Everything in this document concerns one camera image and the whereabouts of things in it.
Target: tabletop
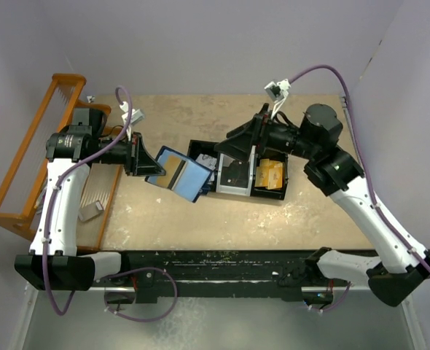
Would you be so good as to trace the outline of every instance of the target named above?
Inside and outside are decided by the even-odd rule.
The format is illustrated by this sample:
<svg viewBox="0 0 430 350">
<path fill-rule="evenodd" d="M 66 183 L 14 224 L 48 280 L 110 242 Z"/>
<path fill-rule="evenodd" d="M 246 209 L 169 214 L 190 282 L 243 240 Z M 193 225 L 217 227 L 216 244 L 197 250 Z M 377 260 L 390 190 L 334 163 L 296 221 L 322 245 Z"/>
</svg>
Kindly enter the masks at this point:
<svg viewBox="0 0 430 350">
<path fill-rule="evenodd" d="M 97 96 L 112 107 L 108 125 L 122 124 L 114 96 Z M 133 96 L 146 119 L 135 126 L 147 151 L 165 145 L 186 154 L 190 139 L 222 141 L 226 132 L 249 121 L 264 95 Z M 340 98 L 289 96 L 282 111 L 299 125 L 314 103 L 328 104 L 343 122 L 339 145 L 355 155 Z M 303 173 L 306 160 L 289 158 L 284 201 L 239 196 L 202 196 L 196 203 L 144 182 L 121 176 L 106 225 L 102 249 L 371 249 L 348 215 L 324 197 Z"/>
</svg>

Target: black base frame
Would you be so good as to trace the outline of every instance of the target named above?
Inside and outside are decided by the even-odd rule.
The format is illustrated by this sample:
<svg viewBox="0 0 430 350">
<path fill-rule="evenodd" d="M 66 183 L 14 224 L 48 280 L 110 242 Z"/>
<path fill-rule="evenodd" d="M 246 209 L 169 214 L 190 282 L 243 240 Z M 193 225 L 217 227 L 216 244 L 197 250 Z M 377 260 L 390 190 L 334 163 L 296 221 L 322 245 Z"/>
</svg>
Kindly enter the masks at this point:
<svg viewBox="0 0 430 350">
<path fill-rule="evenodd" d="M 329 279 L 309 267 L 313 250 L 254 251 L 124 251 L 121 271 L 156 267 L 176 281 L 182 298 L 279 298 L 302 301 L 302 287 L 327 287 Z M 343 253 L 376 256 L 374 250 Z M 136 303 L 156 303 L 172 297 L 173 287 L 160 273 L 137 273 Z M 346 281 L 335 280 L 336 287 Z M 94 287 L 133 287 L 129 276 L 94 283 Z"/>
</svg>

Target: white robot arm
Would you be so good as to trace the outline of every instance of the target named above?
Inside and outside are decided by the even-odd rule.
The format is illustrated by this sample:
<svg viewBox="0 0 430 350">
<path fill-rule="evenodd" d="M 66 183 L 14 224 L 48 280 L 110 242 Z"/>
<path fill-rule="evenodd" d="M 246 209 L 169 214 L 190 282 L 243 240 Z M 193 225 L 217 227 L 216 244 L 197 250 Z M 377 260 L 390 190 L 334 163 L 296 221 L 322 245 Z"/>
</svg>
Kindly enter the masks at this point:
<svg viewBox="0 0 430 350">
<path fill-rule="evenodd" d="M 43 249 L 47 244 L 47 263 L 51 289 L 88 290 L 92 283 L 104 276 L 117 273 L 121 268 L 121 254 L 98 252 L 77 256 L 76 228 L 82 191 L 89 175 L 89 163 L 69 170 L 90 155 L 93 163 L 124 166 L 130 176 L 163 175 L 165 170 L 145 150 L 140 133 L 130 138 L 114 141 L 101 137 L 104 114 L 97 109 L 74 110 L 72 123 L 60 133 L 54 133 L 47 141 L 47 191 L 44 202 L 50 203 L 54 190 L 56 197 L 50 213 L 48 241 L 44 237 L 48 210 L 42 211 L 39 228 L 31 244 L 29 254 L 18 255 L 15 269 L 38 289 L 45 289 L 42 275 Z M 56 188 L 60 176 L 64 177 Z"/>
<path fill-rule="evenodd" d="M 309 180 L 350 216 L 378 256 L 322 248 L 306 263 L 319 276 L 368 285 L 387 305 L 399 305 L 429 276 L 415 253 L 430 266 L 430 249 L 416 241 L 377 198 L 385 217 L 411 245 L 410 251 L 381 219 L 372 205 L 363 169 L 337 145 L 343 125 L 331 107 L 309 106 L 300 127 L 284 119 L 281 122 L 272 117 L 268 104 L 264 104 L 250 122 L 229 132 L 227 140 L 217 144 L 215 150 L 240 161 L 249 159 L 252 146 L 258 155 L 281 152 L 307 159 L 304 170 Z"/>
</svg>

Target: gray wall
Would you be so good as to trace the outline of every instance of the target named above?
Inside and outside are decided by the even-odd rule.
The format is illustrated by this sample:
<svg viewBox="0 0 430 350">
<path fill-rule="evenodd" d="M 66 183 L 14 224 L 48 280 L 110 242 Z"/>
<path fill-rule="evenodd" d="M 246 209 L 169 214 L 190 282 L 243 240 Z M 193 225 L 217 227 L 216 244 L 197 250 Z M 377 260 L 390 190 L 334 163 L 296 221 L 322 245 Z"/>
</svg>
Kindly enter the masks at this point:
<svg viewBox="0 0 430 350">
<path fill-rule="evenodd" d="M 0 184 L 51 75 L 70 71 L 35 0 L 0 1 Z M 28 243 L 0 228 L 0 349 L 7 349 L 23 299 L 14 271 Z"/>
<path fill-rule="evenodd" d="M 430 248 L 430 0 L 406 0 L 353 91 L 376 189 Z M 430 281 L 414 293 L 430 345 Z"/>
<path fill-rule="evenodd" d="M 42 2 L 89 92 L 177 94 L 263 93 L 317 63 L 354 85 L 402 0 Z M 337 93 L 323 74 L 293 92 Z"/>
</svg>

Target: white cable connector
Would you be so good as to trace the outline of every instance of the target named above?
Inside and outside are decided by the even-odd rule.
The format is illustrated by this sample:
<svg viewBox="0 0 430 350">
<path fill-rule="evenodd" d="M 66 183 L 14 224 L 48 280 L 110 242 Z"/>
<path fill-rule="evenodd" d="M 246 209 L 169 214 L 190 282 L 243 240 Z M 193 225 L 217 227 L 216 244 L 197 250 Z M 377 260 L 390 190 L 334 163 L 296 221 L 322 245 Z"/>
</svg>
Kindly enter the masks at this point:
<svg viewBox="0 0 430 350">
<path fill-rule="evenodd" d="M 129 105 L 126 101 L 123 101 L 122 104 L 120 104 L 120 108 L 124 112 L 122 114 L 121 118 L 122 118 L 122 123 L 125 124 L 126 120 L 128 118 Z M 135 124 L 139 123 L 144 118 L 145 118 L 145 114 L 141 109 L 134 109 L 133 108 L 133 113 L 132 113 L 131 118 L 130 118 L 130 125 L 129 125 L 128 129 L 126 130 L 126 134 L 128 135 L 129 141 L 131 139 L 131 134 L 133 132 L 132 127 Z"/>
<path fill-rule="evenodd" d="M 276 82 L 275 80 L 269 82 L 265 87 L 265 92 L 267 95 L 275 101 L 272 108 L 271 117 L 275 117 L 275 114 L 280 110 L 281 106 L 285 103 L 286 98 L 289 95 L 289 88 L 291 85 L 289 84 L 288 79 L 281 80 L 280 82 Z"/>
</svg>

